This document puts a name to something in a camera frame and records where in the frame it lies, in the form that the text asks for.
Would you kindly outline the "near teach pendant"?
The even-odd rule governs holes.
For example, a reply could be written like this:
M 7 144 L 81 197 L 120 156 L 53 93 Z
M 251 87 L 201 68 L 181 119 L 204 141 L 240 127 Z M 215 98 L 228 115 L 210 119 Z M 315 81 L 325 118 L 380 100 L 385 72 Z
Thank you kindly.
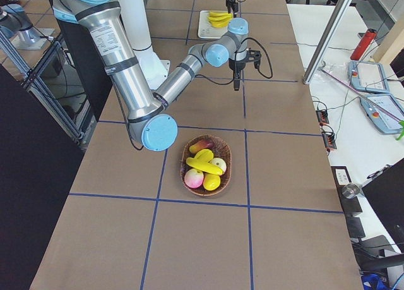
M 360 100 L 374 126 L 384 135 L 403 135 L 403 107 L 391 94 L 372 94 Z

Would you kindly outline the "dark red mango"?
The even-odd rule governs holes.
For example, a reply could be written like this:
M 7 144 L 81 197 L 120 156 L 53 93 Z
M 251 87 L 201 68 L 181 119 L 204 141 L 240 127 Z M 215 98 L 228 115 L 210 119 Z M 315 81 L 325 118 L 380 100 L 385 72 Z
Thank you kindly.
M 210 149 L 213 146 L 213 141 L 207 138 L 198 140 L 196 143 L 189 147 L 189 151 L 192 154 L 197 154 L 199 151 L 203 149 Z

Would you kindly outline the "far teach pendant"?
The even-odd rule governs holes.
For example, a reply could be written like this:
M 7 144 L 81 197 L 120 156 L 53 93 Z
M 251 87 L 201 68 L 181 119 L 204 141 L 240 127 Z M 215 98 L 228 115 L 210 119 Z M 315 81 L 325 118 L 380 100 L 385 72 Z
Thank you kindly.
M 356 91 L 370 94 L 390 92 L 384 68 L 380 63 L 350 61 L 347 72 L 350 84 Z

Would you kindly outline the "red bottle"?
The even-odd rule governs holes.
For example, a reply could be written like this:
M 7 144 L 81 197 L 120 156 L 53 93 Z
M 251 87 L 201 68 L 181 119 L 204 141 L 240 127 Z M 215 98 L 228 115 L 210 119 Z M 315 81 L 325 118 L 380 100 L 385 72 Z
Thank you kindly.
M 374 41 L 377 35 L 377 31 L 375 29 L 369 28 L 360 38 L 357 47 L 354 49 L 353 53 L 350 56 L 350 59 L 353 61 L 359 61 L 361 57 L 364 55 L 367 48 Z

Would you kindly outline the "aluminium frame post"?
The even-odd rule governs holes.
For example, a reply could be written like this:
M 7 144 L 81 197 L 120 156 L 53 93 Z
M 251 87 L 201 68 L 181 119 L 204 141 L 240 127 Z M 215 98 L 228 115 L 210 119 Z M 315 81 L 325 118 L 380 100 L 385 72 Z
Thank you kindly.
M 316 70 L 319 68 L 320 63 L 323 61 L 324 55 L 328 46 L 338 28 L 346 10 L 348 9 L 352 0 L 338 0 L 334 10 L 330 16 L 330 19 L 324 29 L 324 32 L 319 40 L 319 44 L 314 51 L 314 54 L 310 60 L 310 63 L 306 69 L 303 77 L 303 83 L 308 85 L 312 81 Z

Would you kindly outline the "pale yellow apple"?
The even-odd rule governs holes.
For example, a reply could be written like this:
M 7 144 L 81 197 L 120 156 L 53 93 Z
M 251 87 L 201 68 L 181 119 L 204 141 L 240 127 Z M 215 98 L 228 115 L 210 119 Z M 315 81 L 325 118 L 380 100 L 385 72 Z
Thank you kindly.
M 213 164 L 214 166 L 219 167 L 223 172 L 227 170 L 227 164 L 221 158 L 215 157 L 210 161 L 210 163 Z

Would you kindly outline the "metal cup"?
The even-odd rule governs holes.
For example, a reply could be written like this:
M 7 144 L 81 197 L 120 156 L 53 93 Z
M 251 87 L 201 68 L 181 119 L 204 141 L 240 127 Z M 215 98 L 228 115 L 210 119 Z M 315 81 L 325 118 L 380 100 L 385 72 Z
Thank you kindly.
M 341 189 L 342 195 L 347 199 L 352 199 L 362 193 L 362 186 L 356 183 L 348 183 Z

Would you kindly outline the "white bear print tray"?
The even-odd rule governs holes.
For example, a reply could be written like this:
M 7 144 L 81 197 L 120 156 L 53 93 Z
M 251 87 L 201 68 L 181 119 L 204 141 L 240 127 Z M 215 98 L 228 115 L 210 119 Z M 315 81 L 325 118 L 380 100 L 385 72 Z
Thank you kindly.
M 227 27 L 213 28 L 208 20 L 209 11 L 199 12 L 198 37 L 201 39 L 219 39 L 227 32 Z

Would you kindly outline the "yellow star fruit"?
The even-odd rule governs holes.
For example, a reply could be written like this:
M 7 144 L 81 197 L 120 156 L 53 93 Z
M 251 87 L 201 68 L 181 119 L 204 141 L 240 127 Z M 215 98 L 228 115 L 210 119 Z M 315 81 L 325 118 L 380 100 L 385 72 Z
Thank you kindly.
M 202 160 L 204 162 L 209 162 L 214 158 L 214 153 L 210 149 L 202 149 L 195 156 L 195 159 Z

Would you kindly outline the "brown wicker basket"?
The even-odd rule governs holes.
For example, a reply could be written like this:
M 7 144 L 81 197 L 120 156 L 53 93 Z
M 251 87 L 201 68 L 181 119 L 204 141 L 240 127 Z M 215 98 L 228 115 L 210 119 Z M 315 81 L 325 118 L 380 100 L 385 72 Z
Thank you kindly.
M 231 170 L 230 147 L 217 136 L 200 135 L 184 147 L 181 180 L 195 195 L 213 196 L 223 191 L 230 181 Z

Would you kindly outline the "yellow lemon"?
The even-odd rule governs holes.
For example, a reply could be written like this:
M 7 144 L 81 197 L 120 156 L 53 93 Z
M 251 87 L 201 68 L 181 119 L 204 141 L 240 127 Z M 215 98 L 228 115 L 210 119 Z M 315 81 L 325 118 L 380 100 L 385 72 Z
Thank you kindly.
M 221 179 L 219 175 L 206 173 L 203 180 L 203 188 L 208 191 L 213 191 L 220 186 L 220 183 Z

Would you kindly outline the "yellow banana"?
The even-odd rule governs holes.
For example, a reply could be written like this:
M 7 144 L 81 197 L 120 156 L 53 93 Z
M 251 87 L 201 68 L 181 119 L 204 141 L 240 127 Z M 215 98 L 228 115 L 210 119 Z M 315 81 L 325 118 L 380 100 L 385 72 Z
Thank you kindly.
M 231 20 L 232 19 L 232 15 L 222 15 L 222 16 L 209 16 L 208 20 L 210 22 L 222 22 L 222 21 L 227 21 L 227 20 Z

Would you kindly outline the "pink peach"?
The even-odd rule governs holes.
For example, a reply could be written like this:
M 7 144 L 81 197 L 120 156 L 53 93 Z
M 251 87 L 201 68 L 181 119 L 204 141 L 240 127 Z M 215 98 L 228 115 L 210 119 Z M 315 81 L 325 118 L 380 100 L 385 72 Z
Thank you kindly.
M 184 182 L 189 188 L 199 188 L 203 184 L 204 174 L 202 171 L 192 168 L 184 175 Z

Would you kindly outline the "teach pendant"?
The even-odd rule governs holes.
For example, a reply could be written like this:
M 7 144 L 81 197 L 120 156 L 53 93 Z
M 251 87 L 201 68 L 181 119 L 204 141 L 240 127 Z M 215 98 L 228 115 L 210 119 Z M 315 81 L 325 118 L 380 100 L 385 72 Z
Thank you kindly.
M 370 94 L 390 92 L 384 68 L 380 63 L 350 61 L 347 72 L 350 84 L 356 91 Z
M 403 107 L 391 94 L 372 94 L 360 100 L 374 126 L 384 135 L 403 135 Z

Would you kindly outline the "yellow banana basket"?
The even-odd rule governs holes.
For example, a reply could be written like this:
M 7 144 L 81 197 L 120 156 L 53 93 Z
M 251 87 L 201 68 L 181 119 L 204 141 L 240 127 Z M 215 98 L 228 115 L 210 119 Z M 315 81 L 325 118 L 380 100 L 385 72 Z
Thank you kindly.
M 209 18 L 208 20 L 213 28 L 224 28 L 227 27 L 227 25 L 232 21 L 232 18 L 226 18 L 226 19 Z
M 192 168 L 195 168 L 197 170 L 207 172 L 210 174 L 218 175 L 221 176 L 224 174 L 224 171 L 213 164 L 210 164 L 209 162 L 205 162 L 203 160 L 195 159 L 192 157 L 188 157 L 186 159 L 186 164 Z

